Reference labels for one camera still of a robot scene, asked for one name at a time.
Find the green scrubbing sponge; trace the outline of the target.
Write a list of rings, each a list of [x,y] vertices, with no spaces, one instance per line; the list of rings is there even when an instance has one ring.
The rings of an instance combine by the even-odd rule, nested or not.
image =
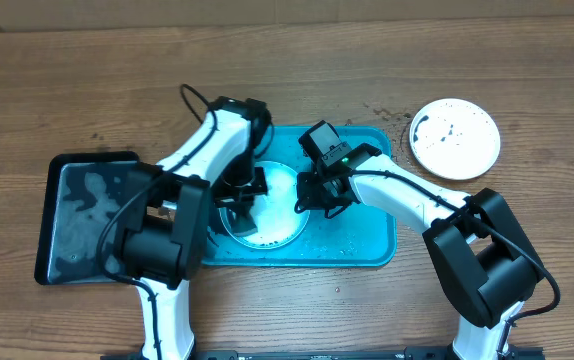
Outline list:
[[[257,225],[251,215],[252,202],[237,203],[228,209],[227,219],[234,236],[243,237],[255,234]]]

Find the light blue plate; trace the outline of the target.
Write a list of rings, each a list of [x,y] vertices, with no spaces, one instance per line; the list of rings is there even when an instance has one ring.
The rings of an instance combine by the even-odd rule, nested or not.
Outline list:
[[[309,212],[297,214],[294,211],[297,200],[295,170],[274,161],[261,161],[258,166],[264,169],[268,185],[268,193],[256,196],[251,209],[258,231],[249,236],[234,236],[227,219],[228,209],[220,209],[219,215],[227,233],[240,244],[260,250],[280,248],[304,231]]]

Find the white plate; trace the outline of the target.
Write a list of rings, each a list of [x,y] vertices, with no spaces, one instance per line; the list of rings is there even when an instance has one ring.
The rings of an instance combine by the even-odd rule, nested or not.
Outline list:
[[[486,173],[501,151],[493,118],[478,105],[457,98],[423,106],[409,128],[416,160],[430,173],[448,180],[470,180]]]

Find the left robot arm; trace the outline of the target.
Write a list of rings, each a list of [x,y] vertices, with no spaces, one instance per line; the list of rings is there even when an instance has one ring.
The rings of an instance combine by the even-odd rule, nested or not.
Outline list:
[[[265,103],[219,97],[202,125],[172,155],[129,171],[124,205],[106,225],[124,272],[113,280],[136,287],[145,331],[141,359],[187,359],[195,337],[189,321],[189,281],[198,272],[210,212],[223,207],[255,229],[248,212],[268,191],[255,149],[271,126]]]

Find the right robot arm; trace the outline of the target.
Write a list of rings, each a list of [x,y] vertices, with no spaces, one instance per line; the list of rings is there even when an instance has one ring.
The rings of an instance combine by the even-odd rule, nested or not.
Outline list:
[[[545,268],[505,199],[432,184],[369,144],[350,146],[321,121],[298,140],[312,169],[298,176],[298,213],[331,219],[352,204],[382,210],[422,235],[441,288],[459,313],[444,346],[408,347],[406,359],[541,359],[540,348],[511,345],[509,333]]]

